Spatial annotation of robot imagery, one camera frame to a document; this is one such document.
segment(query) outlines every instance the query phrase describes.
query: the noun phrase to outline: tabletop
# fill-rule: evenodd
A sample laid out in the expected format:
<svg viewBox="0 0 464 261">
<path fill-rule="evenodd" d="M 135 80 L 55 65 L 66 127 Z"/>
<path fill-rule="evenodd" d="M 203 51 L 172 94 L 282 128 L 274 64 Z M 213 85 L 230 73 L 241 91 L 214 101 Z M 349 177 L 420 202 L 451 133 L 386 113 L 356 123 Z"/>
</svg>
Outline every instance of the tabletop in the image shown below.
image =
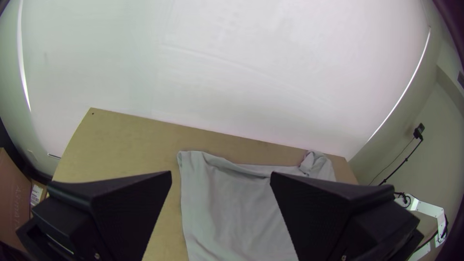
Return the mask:
<svg viewBox="0 0 464 261">
<path fill-rule="evenodd" d="M 179 151 L 199 150 L 238 164 L 298 165 L 306 150 L 91 108 L 66 147 L 53 180 L 89 182 L 170 170 L 173 183 L 144 261 L 187 261 L 180 212 Z M 343 157 L 326 154 L 339 182 L 357 184 Z"/>
</svg>

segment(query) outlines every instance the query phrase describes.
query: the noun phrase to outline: white bracket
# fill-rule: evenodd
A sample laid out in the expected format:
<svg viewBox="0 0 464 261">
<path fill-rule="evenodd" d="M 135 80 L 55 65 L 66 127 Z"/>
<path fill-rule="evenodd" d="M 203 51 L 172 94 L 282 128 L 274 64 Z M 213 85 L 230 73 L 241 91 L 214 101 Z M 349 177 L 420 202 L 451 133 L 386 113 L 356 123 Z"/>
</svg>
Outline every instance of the white bracket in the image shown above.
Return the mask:
<svg viewBox="0 0 464 261">
<path fill-rule="evenodd" d="M 395 202 L 409 211 L 417 211 L 419 213 L 423 213 L 433 218 L 436 218 L 438 227 L 438 233 L 436 234 L 433 240 L 433 244 L 432 241 L 426 243 L 423 247 L 414 252 L 408 260 L 417 261 L 421 257 L 425 256 L 427 253 L 432 251 L 432 247 L 437 248 L 443 242 L 445 242 L 445 239 L 448 235 L 445 234 L 443 238 L 441 237 L 443 231 L 445 231 L 446 228 L 445 210 L 442 207 L 422 202 L 411 194 L 405 194 L 405 196 L 405 198 L 403 198 L 402 196 L 398 197 L 397 199 L 395 199 Z"/>
</svg>

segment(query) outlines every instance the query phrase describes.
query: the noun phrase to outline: white backdrop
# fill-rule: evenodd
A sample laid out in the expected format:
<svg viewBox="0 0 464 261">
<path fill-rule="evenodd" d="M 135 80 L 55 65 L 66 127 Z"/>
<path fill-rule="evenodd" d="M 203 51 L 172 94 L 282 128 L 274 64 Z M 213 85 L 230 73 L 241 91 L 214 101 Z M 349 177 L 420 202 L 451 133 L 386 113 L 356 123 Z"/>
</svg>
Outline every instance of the white backdrop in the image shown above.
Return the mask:
<svg viewBox="0 0 464 261">
<path fill-rule="evenodd" d="M 61 156 L 89 107 L 350 159 L 407 87 L 419 0 L 34 0 L 34 127 Z"/>
</svg>

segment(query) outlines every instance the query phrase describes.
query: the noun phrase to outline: label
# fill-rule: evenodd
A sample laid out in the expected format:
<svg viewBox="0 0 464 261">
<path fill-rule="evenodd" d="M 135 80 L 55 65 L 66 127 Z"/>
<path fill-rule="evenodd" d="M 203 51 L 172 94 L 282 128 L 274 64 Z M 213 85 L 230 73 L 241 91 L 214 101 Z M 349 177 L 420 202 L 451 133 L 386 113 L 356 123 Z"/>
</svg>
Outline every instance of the label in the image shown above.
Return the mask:
<svg viewBox="0 0 464 261">
<path fill-rule="evenodd" d="M 32 187 L 32 193 L 30 194 L 30 204 L 35 206 L 40 203 L 40 198 L 42 197 L 43 188 L 34 184 Z"/>
</svg>

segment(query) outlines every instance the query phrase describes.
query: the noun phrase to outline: cardboard box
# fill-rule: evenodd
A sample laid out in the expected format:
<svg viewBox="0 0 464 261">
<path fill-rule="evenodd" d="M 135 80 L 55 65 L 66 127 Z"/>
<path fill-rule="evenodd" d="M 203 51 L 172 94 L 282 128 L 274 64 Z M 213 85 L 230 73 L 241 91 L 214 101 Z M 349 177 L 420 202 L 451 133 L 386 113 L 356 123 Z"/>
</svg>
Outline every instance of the cardboard box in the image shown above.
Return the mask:
<svg viewBox="0 0 464 261">
<path fill-rule="evenodd" d="M 16 229 L 29 220 L 31 182 L 0 148 L 0 241 L 26 252 Z"/>
</svg>

